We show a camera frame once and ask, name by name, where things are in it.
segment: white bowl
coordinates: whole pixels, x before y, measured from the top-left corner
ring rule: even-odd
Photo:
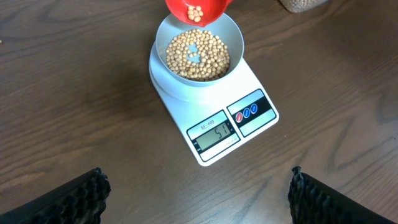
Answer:
[[[174,72],[172,72],[167,66],[166,61],[166,49],[171,43],[172,39],[181,34],[182,32],[192,30],[192,29],[200,29],[200,30],[210,30],[213,35],[218,35],[220,39],[224,42],[225,45],[228,46],[229,53],[229,69],[227,74],[217,80],[201,82],[201,81],[193,81],[181,77]],[[244,52],[244,42],[241,31],[239,30],[238,25],[225,13],[214,21],[211,24],[208,24],[206,27],[198,27],[191,26],[186,23],[180,22],[177,18],[175,18],[172,14],[168,15],[163,22],[160,24],[157,33],[156,33],[156,51],[161,58],[163,65],[167,68],[169,73],[176,78],[178,81],[190,85],[190,86],[208,86],[213,85],[217,82],[222,81],[225,78],[233,75],[233,71],[240,62],[243,57]],[[191,50],[196,50],[195,47],[190,46]],[[199,62],[199,56],[193,58],[194,62]]]

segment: pile of beans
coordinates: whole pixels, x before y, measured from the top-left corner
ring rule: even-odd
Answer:
[[[198,52],[188,48],[196,44]],[[169,69],[181,77],[195,81],[212,81],[226,75],[229,53],[220,37],[208,30],[193,29],[173,38],[166,50]],[[200,63],[189,58],[200,55]]]
[[[199,22],[201,17],[203,16],[203,12],[201,11],[201,7],[193,7],[188,6],[188,18],[192,21]]]

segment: black foam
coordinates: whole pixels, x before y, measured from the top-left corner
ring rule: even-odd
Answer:
[[[98,224],[111,187],[100,168],[0,216],[12,224]]]
[[[293,224],[394,224],[300,170],[288,194]]]

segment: red button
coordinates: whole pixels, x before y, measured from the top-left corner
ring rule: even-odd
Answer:
[[[242,121],[242,119],[243,119],[242,112],[237,113],[236,117],[235,117],[236,122],[240,123]]]

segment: wood grain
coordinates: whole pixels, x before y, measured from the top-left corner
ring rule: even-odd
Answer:
[[[290,223],[302,166],[398,222],[397,9],[233,1],[280,121],[205,168],[149,79],[163,1],[1,0],[0,213],[101,167],[103,223]]]

